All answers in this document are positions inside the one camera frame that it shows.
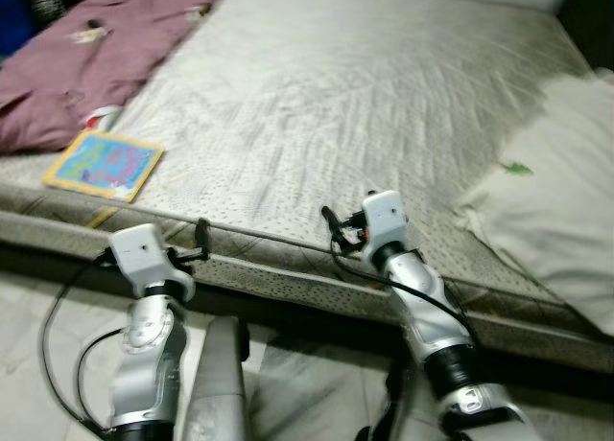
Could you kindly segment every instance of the book cover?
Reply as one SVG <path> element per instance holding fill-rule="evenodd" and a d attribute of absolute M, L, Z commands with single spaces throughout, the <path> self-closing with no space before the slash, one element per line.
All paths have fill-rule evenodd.
<path fill-rule="evenodd" d="M 106 132 L 83 131 L 43 177 L 52 187 L 132 201 L 164 149 Z"/>

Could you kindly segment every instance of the green sticker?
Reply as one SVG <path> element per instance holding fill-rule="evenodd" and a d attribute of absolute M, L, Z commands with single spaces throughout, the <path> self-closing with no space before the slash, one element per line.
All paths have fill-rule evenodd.
<path fill-rule="evenodd" d="M 516 175 L 533 175 L 533 171 L 528 166 L 523 165 L 522 163 L 512 163 L 511 165 L 501 165 L 505 168 L 505 170 L 510 174 Z"/>

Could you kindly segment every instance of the children's book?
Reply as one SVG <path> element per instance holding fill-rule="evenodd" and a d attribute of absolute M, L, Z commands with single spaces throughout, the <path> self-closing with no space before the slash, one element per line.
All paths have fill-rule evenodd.
<path fill-rule="evenodd" d="M 132 201 L 152 172 L 162 146 L 88 129 L 43 177 L 52 187 Z"/>

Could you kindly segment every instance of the colorful book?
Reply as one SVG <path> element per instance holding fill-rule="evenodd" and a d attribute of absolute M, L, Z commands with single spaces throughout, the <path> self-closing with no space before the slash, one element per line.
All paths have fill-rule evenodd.
<path fill-rule="evenodd" d="M 88 129 L 43 177 L 52 187 L 132 201 L 152 172 L 162 146 Z"/>

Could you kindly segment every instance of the black wire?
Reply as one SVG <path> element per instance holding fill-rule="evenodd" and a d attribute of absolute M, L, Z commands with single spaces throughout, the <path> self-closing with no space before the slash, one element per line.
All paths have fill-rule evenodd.
<path fill-rule="evenodd" d="M 47 313 L 47 317 L 43 322 L 40 332 L 38 335 L 38 347 L 39 347 L 39 357 L 40 357 L 40 366 L 42 368 L 43 376 L 51 390 L 51 393 L 56 398 L 56 401 L 59 405 L 70 415 L 75 421 L 82 425 L 85 429 L 89 430 L 95 436 L 98 436 L 101 439 L 106 439 L 105 429 L 103 429 L 100 425 L 98 425 L 93 420 L 90 420 L 86 417 L 80 415 L 75 409 L 73 409 L 68 403 L 66 403 L 63 395 L 59 393 L 58 385 L 55 382 L 55 377 L 53 373 L 53 369 L 51 369 L 49 363 L 47 362 L 47 357 L 49 356 L 49 331 L 50 326 L 53 323 L 53 320 L 58 312 L 59 305 L 66 294 L 70 291 L 72 286 L 77 282 L 77 280 L 85 273 L 85 271 L 90 267 L 90 264 L 87 264 L 81 267 L 62 287 L 61 291 L 56 296 L 56 301 L 49 309 Z"/>
<path fill-rule="evenodd" d="M 351 273 L 352 275 L 355 276 L 359 276 L 361 278 L 365 278 L 366 280 L 369 281 L 374 281 L 375 283 L 381 283 L 383 285 L 388 285 L 391 286 L 393 288 L 398 288 L 400 290 L 403 290 L 411 295 L 414 295 L 415 297 L 418 297 L 422 300 L 424 300 L 425 302 L 428 302 L 429 304 L 431 304 L 434 307 L 437 307 L 438 309 L 448 313 L 450 316 L 452 316 L 454 319 L 456 319 L 466 330 L 467 332 L 469 332 L 469 334 L 471 335 L 471 327 L 469 326 L 466 317 L 464 316 L 464 314 L 461 313 L 457 313 L 455 311 L 453 311 L 452 309 L 448 308 L 447 306 L 443 305 L 441 302 L 435 300 L 434 298 L 430 297 L 428 294 L 425 294 L 424 292 L 420 292 L 419 290 L 414 290 L 408 286 L 405 286 L 401 283 L 397 283 L 396 281 L 392 281 L 390 280 L 390 278 L 386 278 L 384 276 L 379 276 L 379 275 L 374 275 L 371 273 L 366 273 L 360 270 L 357 270 L 356 268 L 350 267 L 348 265 L 346 265 L 344 262 L 342 262 L 341 258 L 340 258 L 340 254 L 335 251 L 335 247 L 334 247 L 334 241 L 331 239 L 330 241 L 330 253 L 333 256 L 333 261 L 335 262 L 335 265 L 337 267 L 339 267 L 341 270 L 344 270 L 348 273 Z"/>
<path fill-rule="evenodd" d="M 96 346 L 98 345 L 100 342 L 102 342 L 103 340 L 106 340 L 110 337 L 114 337 L 117 336 L 118 334 L 120 334 L 123 331 L 123 329 L 116 329 L 114 331 L 111 331 L 109 333 L 106 333 L 98 338 L 96 338 L 95 340 L 92 340 L 89 345 L 87 345 L 79 354 L 79 360 L 78 360 L 78 364 L 77 364 L 77 374 L 75 376 L 75 390 L 76 390 L 76 396 L 77 396 L 77 401 L 79 403 L 79 406 L 81 407 L 83 413 L 85 414 L 85 416 L 93 421 L 96 422 L 96 417 L 94 416 L 94 414 L 92 413 L 92 411 L 89 409 L 89 407 L 87 406 L 87 403 L 85 401 L 85 397 L 83 395 L 82 392 L 82 388 L 83 388 L 83 365 L 85 364 L 85 360 L 87 359 L 87 355 L 89 354 L 89 352 Z"/>

